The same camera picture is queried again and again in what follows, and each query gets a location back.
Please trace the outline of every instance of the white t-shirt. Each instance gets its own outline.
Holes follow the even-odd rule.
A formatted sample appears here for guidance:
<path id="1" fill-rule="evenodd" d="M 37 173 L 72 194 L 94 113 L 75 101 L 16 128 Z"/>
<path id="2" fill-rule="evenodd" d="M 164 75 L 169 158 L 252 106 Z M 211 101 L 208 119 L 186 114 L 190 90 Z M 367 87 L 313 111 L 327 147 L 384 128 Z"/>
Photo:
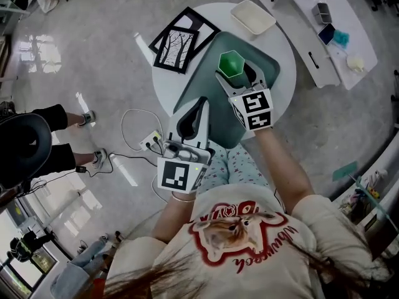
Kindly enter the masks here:
<path id="1" fill-rule="evenodd" d="M 319 279 L 288 241 L 367 275 L 372 265 L 347 219 L 319 195 L 301 200 L 288 216 L 270 189 L 230 184 L 199 195 L 191 220 L 167 245 L 151 237 L 126 241 L 108 279 L 178 251 L 173 259 L 193 255 L 190 273 L 206 282 L 201 298 L 322 298 Z"/>

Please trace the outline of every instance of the round white table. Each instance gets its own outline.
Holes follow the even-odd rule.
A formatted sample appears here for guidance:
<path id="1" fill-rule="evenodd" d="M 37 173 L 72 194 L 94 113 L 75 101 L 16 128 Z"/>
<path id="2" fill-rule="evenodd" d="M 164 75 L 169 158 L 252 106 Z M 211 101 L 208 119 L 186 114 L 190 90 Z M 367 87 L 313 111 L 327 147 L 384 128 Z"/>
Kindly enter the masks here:
<path id="1" fill-rule="evenodd" d="M 294 54 L 287 38 L 277 26 L 272 26 L 255 40 L 249 40 L 245 30 L 230 15 L 230 10 L 235 6 L 235 3 L 216 2 L 204 4 L 194 8 L 194 10 L 216 25 L 220 30 L 233 33 L 271 56 L 279 63 L 281 71 L 271 88 L 274 120 L 277 121 L 287 110 L 294 94 L 297 78 Z M 152 68 L 155 93 L 163 109 L 169 116 L 173 115 L 173 109 L 208 46 L 209 44 L 191 60 L 185 74 L 179 74 L 158 67 Z M 252 137 L 253 134 L 253 132 L 247 132 L 244 138 Z"/>

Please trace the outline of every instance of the gray floor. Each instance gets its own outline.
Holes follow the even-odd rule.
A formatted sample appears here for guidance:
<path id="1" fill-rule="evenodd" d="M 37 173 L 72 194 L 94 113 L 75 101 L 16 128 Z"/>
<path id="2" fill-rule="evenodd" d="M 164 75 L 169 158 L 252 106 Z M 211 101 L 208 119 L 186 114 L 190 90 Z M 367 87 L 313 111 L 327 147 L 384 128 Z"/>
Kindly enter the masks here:
<path id="1" fill-rule="evenodd" d="M 14 37 L 14 51 L 20 52 L 22 60 L 21 78 L 12 88 L 17 109 L 30 111 L 61 103 L 68 111 L 81 113 L 83 99 L 97 112 L 98 122 L 83 130 L 58 131 L 59 141 L 70 143 L 77 153 L 105 147 L 132 154 L 120 135 L 120 119 L 126 109 L 151 110 L 164 127 L 168 121 L 155 96 L 151 66 L 137 37 L 149 44 L 186 6 L 218 1 L 242 0 L 70 0 L 61 1 L 46 15 L 37 10 L 20 22 Z M 372 12 L 368 0 L 349 2 L 372 41 L 378 65 L 351 91 L 343 87 L 318 89 L 296 54 L 294 98 L 275 127 L 317 193 L 325 196 L 331 196 L 342 184 L 332 183 L 332 172 L 355 160 L 360 165 L 366 163 L 393 128 L 390 95 L 394 91 L 393 71 L 399 68 L 399 20 L 389 9 Z M 125 127 L 132 145 L 158 128 L 154 118 L 141 113 L 133 113 Z M 258 156 L 254 140 L 244 145 Z M 156 159 L 148 153 L 136 155 Z M 138 186 L 131 186 L 121 169 L 92 179 L 81 175 L 97 206 L 78 199 L 52 223 L 70 253 L 75 254 L 80 239 L 89 243 L 102 232 L 116 229 L 127 234 L 163 207 L 150 187 L 155 169 L 142 161 L 120 160 Z M 262 161 L 256 160 L 265 171 Z M 50 199 L 54 194 L 53 189 L 38 198 Z M 68 225 L 74 227 L 76 235 Z M 141 233 L 150 225 L 141 225 Z"/>

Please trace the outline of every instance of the floral pajama pants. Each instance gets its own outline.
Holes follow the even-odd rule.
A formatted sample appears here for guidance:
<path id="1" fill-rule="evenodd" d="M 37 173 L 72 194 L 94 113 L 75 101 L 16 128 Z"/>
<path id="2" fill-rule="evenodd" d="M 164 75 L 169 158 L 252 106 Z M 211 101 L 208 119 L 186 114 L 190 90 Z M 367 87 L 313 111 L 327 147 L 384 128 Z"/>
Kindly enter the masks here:
<path id="1" fill-rule="evenodd" d="M 225 149 L 211 141 L 209 147 L 216 153 L 198 188 L 199 194 L 227 184 L 241 183 L 269 187 L 266 178 L 259 172 L 254 160 L 241 144 L 233 149 Z"/>

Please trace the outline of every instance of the bracelet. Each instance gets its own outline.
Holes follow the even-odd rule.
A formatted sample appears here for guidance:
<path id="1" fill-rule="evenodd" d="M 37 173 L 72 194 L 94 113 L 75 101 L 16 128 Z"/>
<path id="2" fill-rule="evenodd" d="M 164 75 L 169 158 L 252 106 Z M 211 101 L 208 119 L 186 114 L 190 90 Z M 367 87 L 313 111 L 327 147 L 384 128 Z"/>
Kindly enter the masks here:
<path id="1" fill-rule="evenodd" d="M 180 198 L 176 197 L 175 194 L 174 194 L 173 192 L 172 192 L 172 197 L 173 197 L 174 199 L 176 199 L 177 201 L 180 201 L 180 202 L 195 202 L 195 199 L 196 199 L 196 197 L 194 197 L 194 199 L 192 199 L 192 200 L 190 200 L 190 201 L 185 201 L 184 199 L 180 199 Z"/>

